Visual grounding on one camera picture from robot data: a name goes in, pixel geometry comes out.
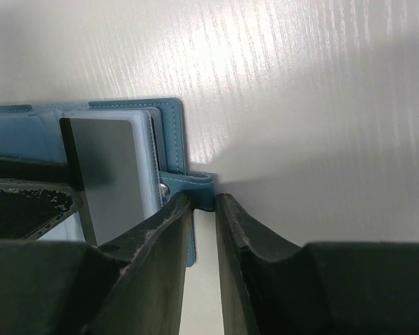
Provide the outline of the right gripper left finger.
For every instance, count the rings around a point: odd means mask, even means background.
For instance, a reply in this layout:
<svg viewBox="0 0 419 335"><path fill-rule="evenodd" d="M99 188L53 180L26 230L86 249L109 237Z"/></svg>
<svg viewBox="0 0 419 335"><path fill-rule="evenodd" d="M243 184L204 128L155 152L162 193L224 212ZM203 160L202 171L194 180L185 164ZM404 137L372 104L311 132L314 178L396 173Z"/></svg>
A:
<svg viewBox="0 0 419 335"><path fill-rule="evenodd" d="M0 334L178 334L193 209L177 193L99 248L0 240Z"/></svg>

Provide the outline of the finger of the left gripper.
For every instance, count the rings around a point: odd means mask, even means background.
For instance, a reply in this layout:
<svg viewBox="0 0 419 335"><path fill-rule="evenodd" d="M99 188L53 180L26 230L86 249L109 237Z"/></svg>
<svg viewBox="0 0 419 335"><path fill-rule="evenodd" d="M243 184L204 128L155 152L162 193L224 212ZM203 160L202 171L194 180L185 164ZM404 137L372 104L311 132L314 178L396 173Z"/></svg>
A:
<svg viewBox="0 0 419 335"><path fill-rule="evenodd" d="M81 206L67 165L0 156L0 239L38 239Z"/></svg>

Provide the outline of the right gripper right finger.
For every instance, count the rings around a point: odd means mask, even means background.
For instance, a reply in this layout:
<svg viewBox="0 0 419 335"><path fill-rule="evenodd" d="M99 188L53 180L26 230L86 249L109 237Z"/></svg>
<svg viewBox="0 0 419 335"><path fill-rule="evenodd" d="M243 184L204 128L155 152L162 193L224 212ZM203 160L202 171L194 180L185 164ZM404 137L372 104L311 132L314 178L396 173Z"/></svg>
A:
<svg viewBox="0 0 419 335"><path fill-rule="evenodd" d="M419 334L419 243L279 236L216 197L227 334Z"/></svg>

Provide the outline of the blue card holder wallet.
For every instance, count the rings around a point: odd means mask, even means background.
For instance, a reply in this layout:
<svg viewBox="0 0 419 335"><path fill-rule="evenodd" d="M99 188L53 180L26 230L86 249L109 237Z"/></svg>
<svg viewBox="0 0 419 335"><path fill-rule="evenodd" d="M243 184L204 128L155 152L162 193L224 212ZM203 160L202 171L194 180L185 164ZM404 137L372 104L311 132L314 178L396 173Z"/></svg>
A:
<svg viewBox="0 0 419 335"><path fill-rule="evenodd" d="M80 195L68 167L60 119L129 120L143 132L142 147L154 158L158 211L179 192L187 194L198 209L213 211L212 176L191 172L186 166L182 112L182 104L176 98L0 105L0 156L65 164L72 187ZM38 239L87 242L80 221L81 208Z"/></svg>

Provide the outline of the grey magnetic stripe card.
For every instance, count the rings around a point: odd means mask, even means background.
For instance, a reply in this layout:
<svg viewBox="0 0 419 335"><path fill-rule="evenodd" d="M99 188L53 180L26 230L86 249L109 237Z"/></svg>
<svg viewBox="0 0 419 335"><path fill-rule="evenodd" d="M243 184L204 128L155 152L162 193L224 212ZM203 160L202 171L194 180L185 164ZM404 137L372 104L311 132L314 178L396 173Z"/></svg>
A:
<svg viewBox="0 0 419 335"><path fill-rule="evenodd" d="M64 117L59 123L87 242L101 246L158 211L154 158L133 122Z"/></svg>

